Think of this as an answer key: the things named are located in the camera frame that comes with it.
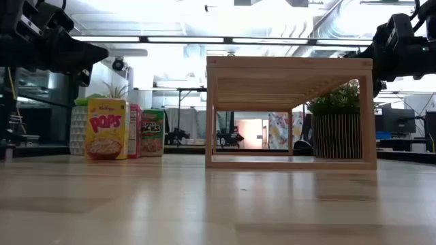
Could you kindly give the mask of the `long ceiling light strip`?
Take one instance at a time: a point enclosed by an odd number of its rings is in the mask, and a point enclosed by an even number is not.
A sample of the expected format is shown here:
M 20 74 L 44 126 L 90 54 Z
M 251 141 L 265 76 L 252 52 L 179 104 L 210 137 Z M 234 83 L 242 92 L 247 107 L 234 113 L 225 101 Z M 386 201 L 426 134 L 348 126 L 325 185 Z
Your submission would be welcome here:
M 271 37 L 213 37 L 213 36 L 73 36 L 91 43 L 143 43 L 143 44 L 223 44 L 265 46 L 369 46 L 371 39 L 315 39 Z

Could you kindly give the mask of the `dark glass partition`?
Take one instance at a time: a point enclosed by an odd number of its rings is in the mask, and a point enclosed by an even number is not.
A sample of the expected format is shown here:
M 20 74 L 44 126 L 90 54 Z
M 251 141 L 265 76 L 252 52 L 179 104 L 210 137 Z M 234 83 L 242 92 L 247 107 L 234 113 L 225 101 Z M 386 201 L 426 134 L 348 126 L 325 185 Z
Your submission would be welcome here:
M 50 71 L 0 67 L 0 159 L 69 154 L 79 84 Z M 38 135 L 39 144 L 16 144 Z

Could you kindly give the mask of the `succulent in white triangle-pattern pot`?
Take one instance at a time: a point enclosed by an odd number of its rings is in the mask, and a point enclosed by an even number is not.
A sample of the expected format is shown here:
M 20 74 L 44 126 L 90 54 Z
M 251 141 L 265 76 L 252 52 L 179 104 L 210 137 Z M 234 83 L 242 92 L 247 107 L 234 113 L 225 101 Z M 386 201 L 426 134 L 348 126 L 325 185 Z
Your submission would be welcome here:
M 69 152 L 72 155 L 84 155 L 89 99 L 122 99 L 129 90 L 128 84 L 123 86 L 116 86 L 107 82 L 103 82 L 103 84 L 106 87 L 106 92 L 93 93 L 84 98 L 77 98 L 74 101 L 69 131 Z

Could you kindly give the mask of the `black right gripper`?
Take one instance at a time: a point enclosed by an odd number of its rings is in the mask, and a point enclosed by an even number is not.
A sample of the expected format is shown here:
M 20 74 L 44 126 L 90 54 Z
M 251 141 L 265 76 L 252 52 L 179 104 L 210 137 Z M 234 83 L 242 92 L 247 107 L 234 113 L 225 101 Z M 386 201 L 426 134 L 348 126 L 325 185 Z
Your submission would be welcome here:
M 392 15 L 387 23 L 378 26 L 370 46 L 363 51 L 347 51 L 343 57 L 373 60 L 374 97 L 387 89 L 385 81 L 405 76 L 419 80 L 436 74 L 436 41 L 415 36 L 406 14 Z

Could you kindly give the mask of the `leafy plant in striped pot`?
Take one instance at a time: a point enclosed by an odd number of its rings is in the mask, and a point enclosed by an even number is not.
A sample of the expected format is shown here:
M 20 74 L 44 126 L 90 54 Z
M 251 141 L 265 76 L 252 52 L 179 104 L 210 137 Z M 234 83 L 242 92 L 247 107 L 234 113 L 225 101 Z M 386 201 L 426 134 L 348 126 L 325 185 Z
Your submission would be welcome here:
M 315 157 L 362 157 L 359 95 L 358 81 L 352 80 L 308 103 Z

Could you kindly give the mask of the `green Apple Jacks cereal box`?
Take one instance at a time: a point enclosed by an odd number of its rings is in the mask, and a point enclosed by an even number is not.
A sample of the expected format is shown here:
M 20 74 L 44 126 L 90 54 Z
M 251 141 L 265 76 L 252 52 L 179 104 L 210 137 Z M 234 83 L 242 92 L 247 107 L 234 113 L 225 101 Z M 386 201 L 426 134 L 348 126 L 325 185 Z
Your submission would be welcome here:
M 143 110 L 141 119 L 142 157 L 161 156 L 164 153 L 165 113 L 163 110 Z

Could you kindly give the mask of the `wooden slatted shelf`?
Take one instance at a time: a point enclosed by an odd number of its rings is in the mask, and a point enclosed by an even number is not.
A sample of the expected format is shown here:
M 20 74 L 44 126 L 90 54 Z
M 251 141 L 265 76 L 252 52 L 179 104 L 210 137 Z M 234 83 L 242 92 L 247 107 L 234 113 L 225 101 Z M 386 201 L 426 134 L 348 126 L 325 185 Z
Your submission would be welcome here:
M 205 166 L 222 169 L 375 170 L 377 153 L 371 59 L 331 59 L 269 56 L 207 58 Z M 356 161 L 298 158 L 293 135 L 287 152 L 240 157 L 217 152 L 218 112 L 285 112 L 357 80 L 360 87 L 362 156 Z

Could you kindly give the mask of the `black-framed background table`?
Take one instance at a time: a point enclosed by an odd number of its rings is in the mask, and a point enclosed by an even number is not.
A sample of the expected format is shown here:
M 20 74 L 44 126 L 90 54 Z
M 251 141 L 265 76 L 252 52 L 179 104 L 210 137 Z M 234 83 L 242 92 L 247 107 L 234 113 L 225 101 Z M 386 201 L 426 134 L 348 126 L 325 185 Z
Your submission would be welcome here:
M 206 89 L 199 88 L 156 88 L 153 90 L 152 108 L 163 110 L 165 113 L 165 134 L 171 130 L 168 126 L 168 116 L 165 109 L 177 108 L 180 110 L 195 108 L 196 110 L 206 111 Z M 205 140 L 202 139 L 183 139 L 179 146 L 203 146 Z

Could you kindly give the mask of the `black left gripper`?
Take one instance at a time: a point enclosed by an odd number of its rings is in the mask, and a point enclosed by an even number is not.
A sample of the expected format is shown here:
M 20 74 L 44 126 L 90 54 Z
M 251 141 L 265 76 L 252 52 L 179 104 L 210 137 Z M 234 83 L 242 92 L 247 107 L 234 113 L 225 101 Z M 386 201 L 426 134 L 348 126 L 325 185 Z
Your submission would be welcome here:
M 108 55 L 106 48 L 74 39 L 65 29 L 0 31 L 0 67 L 77 72 L 76 81 L 82 87 L 90 85 L 92 66 Z

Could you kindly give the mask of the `grey draped cloth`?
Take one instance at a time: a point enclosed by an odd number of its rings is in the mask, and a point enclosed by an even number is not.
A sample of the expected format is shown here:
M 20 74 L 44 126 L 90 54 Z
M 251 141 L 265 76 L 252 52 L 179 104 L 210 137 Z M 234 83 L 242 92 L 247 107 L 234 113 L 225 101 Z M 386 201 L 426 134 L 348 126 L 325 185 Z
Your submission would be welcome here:
M 206 111 L 195 108 L 178 110 L 177 108 L 165 109 L 168 116 L 168 126 L 171 131 L 180 127 L 191 139 L 206 139 Z

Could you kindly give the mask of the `yellow Corn Pops cereal box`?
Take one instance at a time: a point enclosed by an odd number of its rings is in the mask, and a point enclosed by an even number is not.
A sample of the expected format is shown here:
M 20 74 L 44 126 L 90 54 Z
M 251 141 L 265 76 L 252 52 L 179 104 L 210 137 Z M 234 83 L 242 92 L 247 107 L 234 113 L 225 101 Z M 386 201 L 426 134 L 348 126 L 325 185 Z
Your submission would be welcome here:
M 128 157 L 129 103 L 124 99 L 92 98 L 87 109 L 85 157 L 95 161 L 125 160 Z

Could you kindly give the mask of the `black computer monitor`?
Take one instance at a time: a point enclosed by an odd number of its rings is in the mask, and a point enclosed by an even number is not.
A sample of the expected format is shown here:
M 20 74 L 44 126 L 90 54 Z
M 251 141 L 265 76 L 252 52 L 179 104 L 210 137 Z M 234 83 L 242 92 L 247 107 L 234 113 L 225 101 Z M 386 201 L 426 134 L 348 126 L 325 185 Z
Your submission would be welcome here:
M 436 112 L 426 111 L 424 120 L 426 150 L 436 153 Z
M 410 109 L 382 109 L 383 128 L 391 133 L 415 133 L 415 112 Z

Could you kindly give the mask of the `red Froot Loops cereal box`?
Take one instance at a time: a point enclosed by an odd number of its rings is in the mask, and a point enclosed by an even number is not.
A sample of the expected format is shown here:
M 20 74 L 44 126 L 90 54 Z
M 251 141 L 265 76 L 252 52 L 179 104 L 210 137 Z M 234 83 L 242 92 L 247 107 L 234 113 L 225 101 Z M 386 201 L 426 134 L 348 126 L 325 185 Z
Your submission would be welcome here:
M 137 104 L 130 105 L 128 157 L 136 159 L 140 157 L 142 108 Z

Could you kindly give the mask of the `small grey box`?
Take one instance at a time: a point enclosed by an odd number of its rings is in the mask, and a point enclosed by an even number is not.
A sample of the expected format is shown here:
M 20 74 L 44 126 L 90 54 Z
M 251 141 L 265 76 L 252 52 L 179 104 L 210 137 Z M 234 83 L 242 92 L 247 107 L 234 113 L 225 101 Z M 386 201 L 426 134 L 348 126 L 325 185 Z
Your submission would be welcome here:
M 38 135 L 21 135 L 16 144 L 39 144 L 39 141 Z

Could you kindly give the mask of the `floral patterned cloth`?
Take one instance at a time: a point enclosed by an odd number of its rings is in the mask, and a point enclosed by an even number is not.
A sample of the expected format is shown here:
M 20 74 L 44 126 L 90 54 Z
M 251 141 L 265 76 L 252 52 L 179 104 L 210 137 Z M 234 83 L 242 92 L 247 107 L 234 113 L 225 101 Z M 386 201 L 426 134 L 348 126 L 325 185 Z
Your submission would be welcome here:
M 303 123 L 302 112 L 292 112 L 292 143 L 300 139 Z M 268 146 L 271 150 L 288 149 L 289 118 L 285 112 L 272 112 L 268 114 Z

